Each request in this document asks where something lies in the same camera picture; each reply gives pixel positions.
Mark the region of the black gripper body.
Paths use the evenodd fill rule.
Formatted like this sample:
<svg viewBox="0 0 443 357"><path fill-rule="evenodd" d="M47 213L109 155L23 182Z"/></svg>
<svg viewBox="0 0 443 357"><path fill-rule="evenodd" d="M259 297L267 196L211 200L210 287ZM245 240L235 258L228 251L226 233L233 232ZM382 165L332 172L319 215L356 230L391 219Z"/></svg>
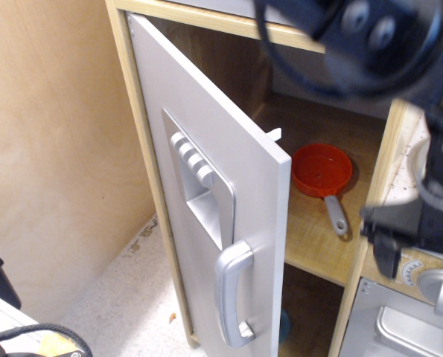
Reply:
<svg viewBox="0 0 443 357"><path fill-rule="evenodd" d="M396 205L365 206L361 234L382 251L420 248L443 254L443 210L417 198Z"/></svg>

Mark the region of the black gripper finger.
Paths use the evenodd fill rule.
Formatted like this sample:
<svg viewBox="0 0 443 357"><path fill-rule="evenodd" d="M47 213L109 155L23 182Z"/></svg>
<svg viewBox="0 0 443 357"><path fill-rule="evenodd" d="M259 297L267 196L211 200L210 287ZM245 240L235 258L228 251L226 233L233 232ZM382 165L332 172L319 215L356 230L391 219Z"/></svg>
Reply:
<svg viewBox="0 0 443 357"><path fill-rule="evenodd" d="M373 237L373 246L378 271L387 279L395 279L401 260L401 245L390 235L377 231Z"/></svg>

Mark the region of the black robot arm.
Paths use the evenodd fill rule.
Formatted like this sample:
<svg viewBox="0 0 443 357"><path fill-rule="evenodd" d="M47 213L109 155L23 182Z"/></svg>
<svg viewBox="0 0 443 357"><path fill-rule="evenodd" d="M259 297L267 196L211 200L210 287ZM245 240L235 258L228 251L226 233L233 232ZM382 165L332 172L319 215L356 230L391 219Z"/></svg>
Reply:
<svg viewBox="0 0 443 357"><path fill-rule="evenodd" d="M324 45L332 85L310 80L277 52L265 19L270 7ZM404 248L443 254L443 1L256 1L254 8L267 53L308 92L336 100L401 99L424 112L430 145L418 197L364 207L361 233L389 279Z"/></svg>

